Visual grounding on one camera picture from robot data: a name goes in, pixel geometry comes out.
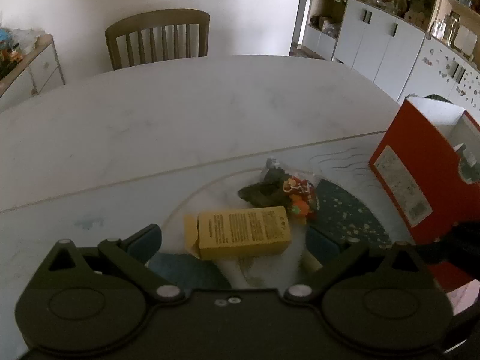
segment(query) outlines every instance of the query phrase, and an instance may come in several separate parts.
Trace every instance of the white table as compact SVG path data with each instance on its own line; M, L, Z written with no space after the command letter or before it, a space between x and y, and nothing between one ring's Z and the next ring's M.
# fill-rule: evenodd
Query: white table
M237 204L236 188L269 154L320 169L368 204L392 240L405 239L367 166L382 137L375 132L397 110L341 64L236 56L106 73L1 113L3 358L25 349L14 305L57 239L94 246L158 223L162 250L182 252L181 214Z

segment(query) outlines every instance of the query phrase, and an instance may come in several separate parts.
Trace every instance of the silver bolt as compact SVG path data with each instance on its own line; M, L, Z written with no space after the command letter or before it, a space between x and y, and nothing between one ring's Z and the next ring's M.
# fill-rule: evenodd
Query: silver bolt
M310 296L314 290L305 284L296 284L289 288L289 294L296 298L305 298Z
M229 303L231 303L231 304L238 304L241 301L242 300L239 297L236 297L236 296L232 296L231 298L229 298Z
M176 298L182 291L177 286L166 284L157 288L157 295L162 298Z
M219 306L219 307L225 307L226 305L229 304L225 299L216 299L214 303L215 303L215 306Z

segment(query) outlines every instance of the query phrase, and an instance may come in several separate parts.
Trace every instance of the wooden chair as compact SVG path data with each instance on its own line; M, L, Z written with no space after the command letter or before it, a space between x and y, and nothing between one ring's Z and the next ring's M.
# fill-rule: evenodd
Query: wooden chair
M106 45L109 48L110 59L113 70L122 68L117 38L126 36L127 54L130 66L134 66L134 54L131 48L130 34L137 33L138 53L140 55L140 64L145 61L145 47L143 45L142 30L149 30L150 52L152 62L157 62L157 48L155 46L154 28L161 27L162 31L162 51L163 60L168 60L169 53L167 49L166 26L173 26L173 51L174 59L179 58L179 25L186 25L185 30L185 56L191 57L191 35L190 25L199 25L198 35L198 56L206 56L208 50L208 30L210 26L210 15L207 12L196 9L164 9L153 12L140 13L138 15L127 17L112 24L105 31Z

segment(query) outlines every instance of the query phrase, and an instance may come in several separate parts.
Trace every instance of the open red box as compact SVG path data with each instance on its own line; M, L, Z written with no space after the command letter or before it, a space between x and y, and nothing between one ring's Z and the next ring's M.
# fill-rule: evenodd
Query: open red box
M480 126L464 108L412 97L402 104L370 167L415 242L428 244L456 222L480 220L480 183L471 172L476 159ZM473 280L447 262L429 268L446 291Z

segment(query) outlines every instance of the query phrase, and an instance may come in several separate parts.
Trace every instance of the label on red box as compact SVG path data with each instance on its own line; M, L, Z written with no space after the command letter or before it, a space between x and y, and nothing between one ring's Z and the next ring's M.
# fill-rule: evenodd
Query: label on red box
M402 160L386 146L374 164L403 211L415 227L434 210Z

